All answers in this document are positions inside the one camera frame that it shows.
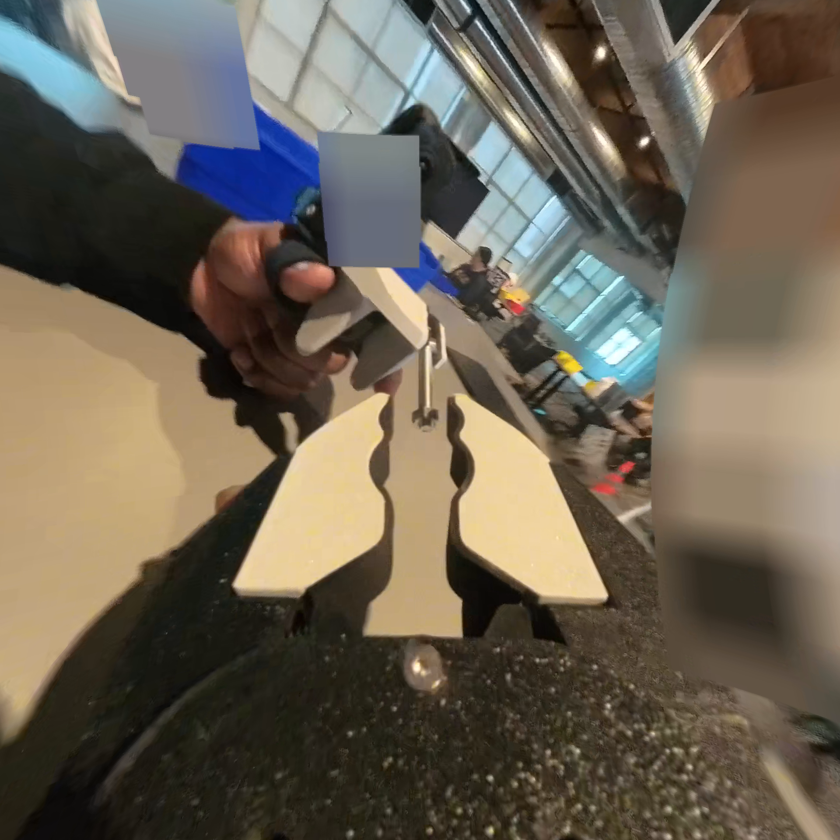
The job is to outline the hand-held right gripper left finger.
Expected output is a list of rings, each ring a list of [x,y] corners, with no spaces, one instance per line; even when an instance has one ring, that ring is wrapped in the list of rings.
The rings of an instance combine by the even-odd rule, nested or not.
[[[382,541],[390,407],[375,393],[297,447],[234,578],[238,596],[296,599]]]

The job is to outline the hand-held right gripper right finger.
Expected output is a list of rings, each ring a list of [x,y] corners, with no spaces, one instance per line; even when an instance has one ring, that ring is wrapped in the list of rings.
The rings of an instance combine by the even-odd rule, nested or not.
[[[455,538],[475,562],[538,604],[603,606],[609,594],[554,476],[522,431],[471,396],[449,398],[465,456]]]

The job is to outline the blue plastic bin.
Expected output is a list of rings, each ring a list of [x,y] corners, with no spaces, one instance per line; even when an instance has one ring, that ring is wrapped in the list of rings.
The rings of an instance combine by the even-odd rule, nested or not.
[[[415,291],[443,274],[423,242],[434,196],[455,168],[423,104],[376,134],[321,132],[313,146],[255,109],[259,148],[188,144],[176,180],[252,222],[282,222],[333,268],[393,268]]]

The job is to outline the person's left forearm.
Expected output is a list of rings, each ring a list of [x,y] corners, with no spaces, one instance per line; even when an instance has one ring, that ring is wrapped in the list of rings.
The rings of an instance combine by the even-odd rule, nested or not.
[[[231,218],[160,173],[123,134],[85,131],[2,74],[2,266],[79,289],[213,352],[189,286]]]

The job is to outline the person's left hand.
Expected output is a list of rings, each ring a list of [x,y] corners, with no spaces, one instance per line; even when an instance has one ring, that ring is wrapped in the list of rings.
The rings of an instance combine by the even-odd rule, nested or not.
[[[228,219],[192,273],[189,298],[248,387],[292,398],[342,372],[352,353],[339,344],[299,353],[298,320],[280,306],[265,273],[266,255],[284,238],[282,223]]]

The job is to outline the black table mat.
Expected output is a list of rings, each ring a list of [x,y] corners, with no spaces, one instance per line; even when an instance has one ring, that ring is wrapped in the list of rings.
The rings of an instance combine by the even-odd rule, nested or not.
[[[457,350],[448,351],[448,362],[465,392],[474,402],[518,430],[544,454],[546,438],[533,420],[526,419],[526,408],[518,391],[503,373]]]

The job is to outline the black office chair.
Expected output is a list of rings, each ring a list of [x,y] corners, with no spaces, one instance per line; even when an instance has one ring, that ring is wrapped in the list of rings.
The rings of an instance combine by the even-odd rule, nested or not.
[[[556,343],[543,332],[539,316],[532,312],[527,312],[513,323],[497,342],[497,348],[521,378],[559,352]]]

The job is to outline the large grid window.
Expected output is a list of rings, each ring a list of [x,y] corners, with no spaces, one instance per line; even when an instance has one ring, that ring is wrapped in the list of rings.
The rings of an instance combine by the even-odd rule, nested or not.
[[[584,231],[565,167],[463,43],[446,16],[422,23],[409,2],[237,2],[249,13],[245,56],[260,106],[312,146],[319,132],[374,133],[428,106],[477,169],[484,192],[454,256],[488,246],[519,274],[549,333],[594,378],[629,386],[655,371],[661,308],[643,269]]]

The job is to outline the silver ventilation duct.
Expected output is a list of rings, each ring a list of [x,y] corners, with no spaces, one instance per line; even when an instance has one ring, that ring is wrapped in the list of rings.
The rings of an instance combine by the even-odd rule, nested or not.
[[[434,3],[511,101],[549,157],[616,246],[638,254],[641,231],[622,155],[560,49],[522,2]]]
[[[605,35],[688,202],[716,95],[696,35],[709,1],[594,1]]]

